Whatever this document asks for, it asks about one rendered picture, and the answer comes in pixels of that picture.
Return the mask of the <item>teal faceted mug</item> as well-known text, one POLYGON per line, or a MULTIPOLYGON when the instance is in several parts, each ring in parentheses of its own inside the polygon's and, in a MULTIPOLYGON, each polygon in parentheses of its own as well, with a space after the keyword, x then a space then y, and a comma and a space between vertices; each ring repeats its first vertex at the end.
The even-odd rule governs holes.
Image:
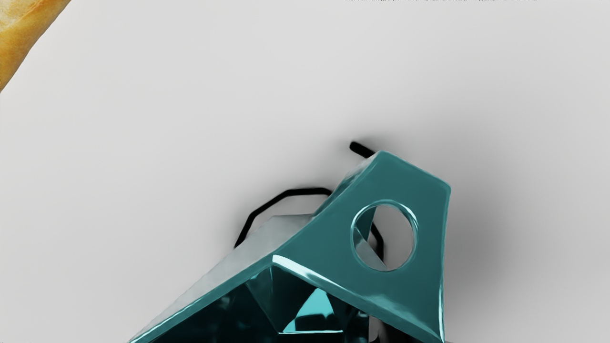
POLYGON ((269 219, 128 343, 368 343, 369 319, 445 343, 449 185, 386 151, 313 214, 269 219), (388 269, 367 243, 377 206, 413 230, 388 269))

